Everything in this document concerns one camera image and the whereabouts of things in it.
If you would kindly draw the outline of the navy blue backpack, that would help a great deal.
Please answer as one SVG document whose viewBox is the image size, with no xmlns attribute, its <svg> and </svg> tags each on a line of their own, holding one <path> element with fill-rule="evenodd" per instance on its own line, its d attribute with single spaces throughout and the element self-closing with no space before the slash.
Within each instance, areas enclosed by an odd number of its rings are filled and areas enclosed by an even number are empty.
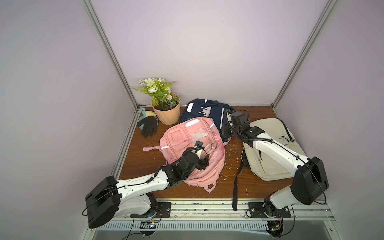
<svg viewBox="0 0 384 240">
<path fill-rule="evenodd" d="M 228 141 L 229 138 L 226 138 L 223 135 L 223 127 L 228 125 L 228 120 L 226 117 L 226 112 L 234 112 L 235 109 L 230 105 L 219 103 L 218 101 L 207 100 L 207 99 L 194 99 L 190 101 L 180 118 L 180 123 L 186 122 L 193 118 L 211 118 L 218 128 L 223 142 Z"/>
</svg>

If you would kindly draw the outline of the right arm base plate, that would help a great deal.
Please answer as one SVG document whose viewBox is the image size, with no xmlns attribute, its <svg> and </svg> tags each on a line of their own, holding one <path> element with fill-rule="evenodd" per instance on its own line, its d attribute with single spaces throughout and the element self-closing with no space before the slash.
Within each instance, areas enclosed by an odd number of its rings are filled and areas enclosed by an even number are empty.
<svg viewBox="0 0 384 240">
<path fill-rule="evenodd" d="M 249 218 L 291 218 L 291 212 L 288 207 L 276 209 L 274 206 L 264 202 L 249 202 L 246 215 Z"/>
</svg>

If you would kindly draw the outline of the yellow sponge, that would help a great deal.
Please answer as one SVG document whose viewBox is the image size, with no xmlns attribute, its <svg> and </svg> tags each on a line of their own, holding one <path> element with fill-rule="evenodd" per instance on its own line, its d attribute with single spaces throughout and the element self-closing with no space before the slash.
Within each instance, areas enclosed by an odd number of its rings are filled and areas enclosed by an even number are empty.
<svg viewBox="0 0 384 240">
<path fill-rule="evenodd" d="M 156 113 L 152 111 L 146 111 L 145 114 L 146 117 L 156 117 Z"/>
</svg>

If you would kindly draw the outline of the aluminium mounting rail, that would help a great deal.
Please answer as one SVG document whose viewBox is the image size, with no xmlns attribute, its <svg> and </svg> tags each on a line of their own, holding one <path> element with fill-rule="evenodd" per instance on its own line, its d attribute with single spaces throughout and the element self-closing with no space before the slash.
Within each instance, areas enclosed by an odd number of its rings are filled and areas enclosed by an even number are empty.
<svg viewBox="0 0 384 240">
<path fill-rule="evenodd" d="M 170 217 L 166 220 L 184 221 L 184 220 L 223 220 L 223 221 L 250 221 L 251 212 L 249 203 L 262 203 L 262 199 L 239 199 L 238 210 L 233 211 L 231 199 L 157 199 L 158 203 L 168 202 L 171 204 L 169 210 Z M 306 206 L 303 204 L 294 204 L 289 206 L 290 218 L 285 220 L 299 221 L 333 221 L 335 219 L 330 208 L 327 205 L 312 204 Z"/>
</svg>

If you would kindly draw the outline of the green white artificial plant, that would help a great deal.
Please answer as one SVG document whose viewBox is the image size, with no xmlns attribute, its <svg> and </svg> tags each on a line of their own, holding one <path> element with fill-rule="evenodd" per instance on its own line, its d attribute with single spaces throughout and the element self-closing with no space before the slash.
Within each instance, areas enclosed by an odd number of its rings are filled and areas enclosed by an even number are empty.
<svg viewBox="0 0 384 240">
<path fill-rule="evenodd" d="M 134 90 L 150 96 L 157 110 L 169 111 L 180 103 L 180 98 L 171 89 L 175 82 L 166 82 L 164 78 L 147 78 L 141 79 L 139 84 L 141 86 Z"/>
</svg>

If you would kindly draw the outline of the cream canvas backpack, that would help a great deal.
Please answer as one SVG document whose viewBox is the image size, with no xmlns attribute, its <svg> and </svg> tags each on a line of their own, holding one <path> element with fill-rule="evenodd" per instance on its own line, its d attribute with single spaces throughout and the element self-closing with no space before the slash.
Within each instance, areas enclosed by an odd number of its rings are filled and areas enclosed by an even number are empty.
<svg viewBox="0 0 384 240">
<path fill-rule="evenodd" d="M 243 142 L 242 164 L 263 181 L 276 181 L 294 177 L 305 169 L 308 157 L 294 139 L 285 123 L 278 118 L 262 119 L 250 123 L 265 131 L 261 138 Z"/>
</svg>

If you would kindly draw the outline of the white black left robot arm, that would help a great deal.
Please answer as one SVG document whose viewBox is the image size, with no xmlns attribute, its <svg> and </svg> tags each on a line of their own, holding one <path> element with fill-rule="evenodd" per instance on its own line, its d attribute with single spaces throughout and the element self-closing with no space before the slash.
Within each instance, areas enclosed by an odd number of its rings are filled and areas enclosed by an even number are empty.
<svg viewBox="0 0 384 240">
<path fill-rule="evenodd" d="M 104 178 L 85 197 L 86 208 L 82 215 L 88 218 L 90 229 L 98 228 L 116 216 L 146 215 L 157 204 L 151 193 L 180 185 L 196 169 L 209 166 L 207 145 L 196 141 L 181 157 L 170 165 L 160 166 L 153 174 L 116 180 L 114 176 Z"/>
</svg>

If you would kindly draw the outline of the corner aluminium profile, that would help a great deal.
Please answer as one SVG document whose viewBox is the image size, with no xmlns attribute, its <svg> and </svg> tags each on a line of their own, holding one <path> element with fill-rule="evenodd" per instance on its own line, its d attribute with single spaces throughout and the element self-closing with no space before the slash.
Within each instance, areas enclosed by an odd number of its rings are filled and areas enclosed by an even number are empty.
<svg viewBox="0 0 384 240">
<path fill-rule="evenodd" d="M 86 9 L 86 12 L 98 34 L 98 37 L 103 45 L 103 47 L 105 48 L 106 52 L 107 52 L 107 55 L 108 57 L 110 58 L 110 61 L 112 62 L 112 65 L 113 67 L 115 68 L 117 74 L 118 74 L 118 77 L 120 79 L 120 81 L 122 82 L 122 85 L 127 93 L 127 95 L 129 96 L 129 99 L 134 107 L 134 109 L 138 110 L 139 109 L 139 105 L 134 97 L 134 94 L 132 92 L 132 89 L 131 87 L 129 86 L 129 83 L 127 81 L 127 78 L 122 70 L 122 67 L 116 57 L 116 54 L 112 48 L 112 45 L 108 39 L 108 36 L 103 28 L 103 25 L 100 21 L 100 18 L 98 17 L 98 14 L 97 14 L 97 11 L 92 3 L 92 1 L 90 0 L 83 0 L 83 4 L 85 6 L 85 9 Z"/>
<path fill-rule="evenodd" d="M 338 3 L 338 0 L 329 0 L 327 1 L 327 4 L 325 8 L 323 9 L 319 19 L 317 20 L 313 30 L 311 31 L 308 39 L 306 40 L 298 58 L 296 59 L 292 69 L 290 70 L 288 77 L 286 81 L 283 84 L 283 87 L 279 91 L 277 97 L 272 102 L 271 106 L 274 110 L 277 109 L 279 103 L 281 102 L 283 96 L 285 95 L 286 91 L 288 90 L 289 86 L 293 82 L 295 76 L 299 72 L 301 66 L 305 62 L 308 54 L 310 53 L 311 49 L 313 48 L 313 45 L 315 44 L 317 38 L 319 37 L 322 29 L 324 28 L 326 22 L 328 21 L 330 15 L 332 14 L 336 4 Z"/>
</svg>

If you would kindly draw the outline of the right corner aluminium profile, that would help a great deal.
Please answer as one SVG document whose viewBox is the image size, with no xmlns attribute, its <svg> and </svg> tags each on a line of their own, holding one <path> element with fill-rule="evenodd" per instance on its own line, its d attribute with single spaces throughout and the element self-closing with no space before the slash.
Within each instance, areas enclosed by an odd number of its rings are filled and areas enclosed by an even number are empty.
<svg viewBox="0 0 384 240">
<path fill-rule="evenodd" d="M 308 39 L 306 40 L 298 58 L 296 59 L 292 69 L 290 70 L 288 77 L 286 81 L 283 84 L 283 87 L 279 91 L 277 97 L 272 102 L 271 106 L 274 110 L 277 109 L 279 103 L 281 102 L 283 96 L 285 95 L 286 91 L 288 90 L 289 86 L 293 82 L 295 76 L 299 72 L 301 66 L 305 62 L 308 54 L 310 53 L 311 49 L 313 48 L 313 45 L 315 44 L 317 38 L 319 37 L 322 29 L 324 28 L 326 22 L 328 21 L 330 15 L 332 14 L 336 4 L 338 3 L 338 0 L 329 0 L 327 1 L 327 4 L 325 8 L 323 9 L 319 19 L 317 20 L 313 30 L 311 31 Z"/>
</svg>

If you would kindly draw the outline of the black work glove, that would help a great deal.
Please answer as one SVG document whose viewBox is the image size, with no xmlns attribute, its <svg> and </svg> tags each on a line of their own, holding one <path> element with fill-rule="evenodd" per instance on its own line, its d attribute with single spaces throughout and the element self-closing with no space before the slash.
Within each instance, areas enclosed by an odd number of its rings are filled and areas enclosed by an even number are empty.
<svg viewBox="0 0 384 240">
<path fill-rule="evenodd" d="M 158 119 L 155 116 L 145 117 L 137 123 L 137 127 L 142 127 L 141 135 L 144 137 L 152 136 L 157 132 Z"/>
</svg>

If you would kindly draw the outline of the terracotta flower pot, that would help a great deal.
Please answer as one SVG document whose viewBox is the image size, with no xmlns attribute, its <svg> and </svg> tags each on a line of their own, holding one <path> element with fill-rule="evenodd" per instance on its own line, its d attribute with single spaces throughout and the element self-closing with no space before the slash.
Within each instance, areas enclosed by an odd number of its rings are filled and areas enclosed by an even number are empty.
<svg viewBox="0 0 384 240">
<path fill-rule="evenodd" d="M 160 122 L 164 125 L 173 125 L 179 121 L 180 117 L 180 98 L 175 93 L 170 93 L 170 95 L 172 96 L 170 102 L 168 102 L 167 95 L 163 102 L 155 97 L 151 97 L 152 108 Z"/>
</svg>

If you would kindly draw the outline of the left corner aluminium profile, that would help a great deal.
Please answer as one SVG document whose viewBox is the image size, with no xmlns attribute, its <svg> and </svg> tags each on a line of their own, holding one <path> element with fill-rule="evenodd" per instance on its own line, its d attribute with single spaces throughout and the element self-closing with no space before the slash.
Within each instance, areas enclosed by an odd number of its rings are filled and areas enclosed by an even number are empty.
<svg viewBox="0 0 384 240">
<path fill-rule="evenodd" d="M 127 78 L 122 70 L 122 67 L 116 57 L 116 54 L 112 48 L 112 45 L 108 39 L 108 36 L 103 28 L 103 25 L 100 21 L 100 18 L 98 17 L 98 14 L 97 14 L 97 11 L 92 3 L 92 1 L 90 0 L 83 0 L 83 4 L 85 6 L 85 9 L 86 9 L 86 12 L 98 34 L 98 37 L 103 45 L 103 47 L 105 48 L 106 52 L 107 52 L 107 55 L 108 57 L 110 58 L 110 61 L 112 62 L 112 65 L 113 67 L 115 68 L 117 74 L 118 74 L 118 77 L 120 79 L 120 81 L 122 82 L 122 85 L 127 93 L 127 95 L 129 96 L 129 99 L 134 107 L 134 109 L 138 110 L 139 109 L 139 105 L 134 97 L 134 94 L 132 92 L 132 89 L 131 87 L 129 86 L 129 83 L 127 81 Z"/>
</svg>

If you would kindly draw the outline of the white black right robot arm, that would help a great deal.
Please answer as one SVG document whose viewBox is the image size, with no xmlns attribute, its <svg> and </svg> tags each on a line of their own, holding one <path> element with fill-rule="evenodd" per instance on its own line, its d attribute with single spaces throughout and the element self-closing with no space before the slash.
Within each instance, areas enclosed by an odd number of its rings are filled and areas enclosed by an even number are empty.
<svg viewBox="0 0 384 240">
<path fill-rule="evenodd" d="M 263 181 L 292 178 L 291 185 L 265 198 L 262 215 L 274 218 L 289 205 L 311 205 L 325 194 L 329 183 L 324 163 L 317 157 L 308 158 L 285 123 L 278 118 L 250 123 L 241 111 L 224 113 L 226 136 L 243 143 L 239 169 L 249 168 Z"/>
</svg>

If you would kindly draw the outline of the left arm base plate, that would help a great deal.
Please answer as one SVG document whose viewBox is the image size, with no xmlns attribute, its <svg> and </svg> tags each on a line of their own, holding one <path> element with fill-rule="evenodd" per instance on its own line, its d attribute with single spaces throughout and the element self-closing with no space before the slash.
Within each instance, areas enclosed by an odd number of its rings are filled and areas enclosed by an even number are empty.
<svg viewBox="0 0 384 240">
<path fill-rule="evenodd" d="M 154 206 L 151 206 L 147 212 L 142 215 L 131 214 L 131 218 L 140 218 L 140 219 L 152 219 L 152 218 L 170 218 L 172 209 L 171 202 L 159 202 Z"/>
</svg>

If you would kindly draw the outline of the pink backpack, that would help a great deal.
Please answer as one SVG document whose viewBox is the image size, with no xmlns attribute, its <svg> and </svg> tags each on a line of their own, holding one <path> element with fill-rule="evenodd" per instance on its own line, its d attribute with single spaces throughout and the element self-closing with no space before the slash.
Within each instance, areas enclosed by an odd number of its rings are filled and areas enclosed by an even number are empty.
<svg viewBox="0 0 384 240">
<path fill-rule="evenodd" d="M 202 187 L 211 193 L 225 165 L 227 144 L 222 140 L 213 119 L 197 117 L 173 126 L 166 130 L 159 146 L 143 148 L 143 151 L 159 150 L 170 165 L 176 162 L 185 150 L 194 147 L 197 141 L 203 143 L 203 156 L 209 157 L 209 165 L 202 170 L 193 170 L 184 182 L 190 186 Z"/>
</svg>

